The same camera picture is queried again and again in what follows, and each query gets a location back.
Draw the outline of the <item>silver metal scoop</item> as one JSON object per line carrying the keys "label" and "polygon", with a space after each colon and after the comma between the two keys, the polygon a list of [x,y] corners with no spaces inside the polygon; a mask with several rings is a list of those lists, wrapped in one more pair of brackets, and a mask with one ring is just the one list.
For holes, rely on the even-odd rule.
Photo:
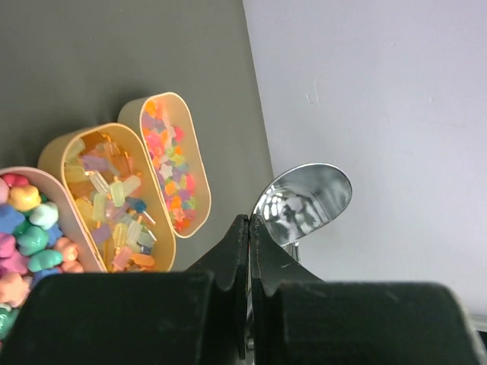
{"label": "silver metal scoop", "polygon": [[259,196],[259,218],[277,245],[300,265],[299,240],[334,221],[352,200],[352,184],[338,167],[304,163],[278,175]]}

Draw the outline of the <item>orange tray of star candies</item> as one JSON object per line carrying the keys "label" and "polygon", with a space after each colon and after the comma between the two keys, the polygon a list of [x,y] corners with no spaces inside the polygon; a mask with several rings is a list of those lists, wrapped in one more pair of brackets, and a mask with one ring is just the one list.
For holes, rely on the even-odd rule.
{"label": "orange tray of star candies", "polygon": [[117,122],[141,138],[175,234],[191,237],[208,219],[212,196],[186,101],[174,92],[133,100]]}

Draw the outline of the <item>yellow tray of popsicle candies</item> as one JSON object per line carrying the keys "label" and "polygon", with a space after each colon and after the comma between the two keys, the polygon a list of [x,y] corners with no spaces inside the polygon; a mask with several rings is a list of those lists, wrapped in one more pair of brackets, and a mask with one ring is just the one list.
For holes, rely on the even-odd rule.
{"label": "yellow tray of popsicle candies", "polygon": [[54,176],[84,234],[86,271],[172,269],[175,235],[140,137],[119,124],[81,129],[52,140],[39,169]]}

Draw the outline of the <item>pink tray of block candies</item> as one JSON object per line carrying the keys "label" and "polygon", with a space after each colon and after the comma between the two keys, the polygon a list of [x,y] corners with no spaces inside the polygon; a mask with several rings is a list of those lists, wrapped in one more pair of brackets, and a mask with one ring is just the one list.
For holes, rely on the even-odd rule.
{"label": "pink tray of block candies", "polygon": [[44,278],[102,272],[67,190],[34,167],[1,170],[1,338]]}

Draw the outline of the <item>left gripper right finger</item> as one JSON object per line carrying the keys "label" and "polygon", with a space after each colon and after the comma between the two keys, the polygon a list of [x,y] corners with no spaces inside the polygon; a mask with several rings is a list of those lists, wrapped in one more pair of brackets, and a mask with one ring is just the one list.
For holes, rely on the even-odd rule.
{"label": "left gripper right finger", "polygon": [[256,360],[294,360],[310,328],[306,292],[321,280],[277,244],[263,221],[250,219],[250,303]]}

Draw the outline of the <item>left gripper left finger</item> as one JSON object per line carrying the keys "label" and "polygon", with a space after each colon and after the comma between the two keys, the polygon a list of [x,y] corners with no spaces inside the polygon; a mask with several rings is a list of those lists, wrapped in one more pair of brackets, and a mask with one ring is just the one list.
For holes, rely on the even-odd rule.
{"label": "left gripper left finger", "polygon": [[235,217],[223,238],[188,269],[211,279],[204,294],[200,360],[246,357],[249,218]]}

